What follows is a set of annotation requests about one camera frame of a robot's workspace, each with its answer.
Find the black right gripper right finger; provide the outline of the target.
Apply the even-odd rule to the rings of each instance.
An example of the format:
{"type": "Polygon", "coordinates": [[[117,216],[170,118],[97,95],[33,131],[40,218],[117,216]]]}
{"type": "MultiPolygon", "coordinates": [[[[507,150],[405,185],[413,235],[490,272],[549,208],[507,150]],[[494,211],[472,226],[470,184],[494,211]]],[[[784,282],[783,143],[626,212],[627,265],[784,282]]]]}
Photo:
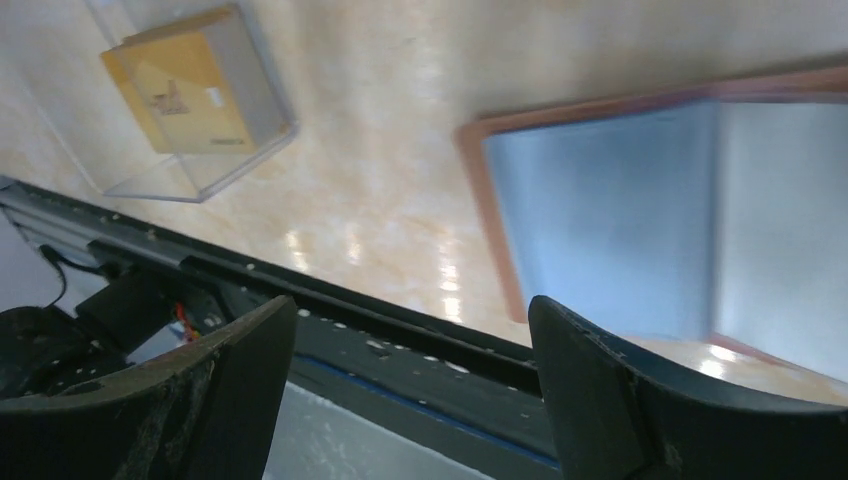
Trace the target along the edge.
{"type": "Polygon", "coordinates": [[[847,411],[732,384],[547,296],[528,320],[567,479],[843,479],[847,411]]]}

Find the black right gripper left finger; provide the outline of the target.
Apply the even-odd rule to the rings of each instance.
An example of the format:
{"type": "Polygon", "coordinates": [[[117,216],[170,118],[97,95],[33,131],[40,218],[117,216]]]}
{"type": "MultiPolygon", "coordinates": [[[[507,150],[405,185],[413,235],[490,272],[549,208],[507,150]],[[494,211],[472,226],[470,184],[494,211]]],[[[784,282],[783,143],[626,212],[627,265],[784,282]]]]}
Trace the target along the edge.
{"type": "Polygon", "coordinates": [[[294,352],[276,297],[224,328],[54,396],[1,404],[5,479],[259,479],[294,352]]]}

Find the clear plastic card box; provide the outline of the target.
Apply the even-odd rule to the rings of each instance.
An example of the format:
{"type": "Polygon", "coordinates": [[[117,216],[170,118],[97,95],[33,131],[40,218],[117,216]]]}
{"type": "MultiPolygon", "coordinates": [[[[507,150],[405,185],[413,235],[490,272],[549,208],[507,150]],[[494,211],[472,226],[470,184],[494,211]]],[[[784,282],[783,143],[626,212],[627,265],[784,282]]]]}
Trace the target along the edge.
{"type": "Polygon", "coordinates": [[[252,1],[90,1],[101,63],[131,121],[106,196],[200,203],[278,153],[300,125],[252,1]]]}

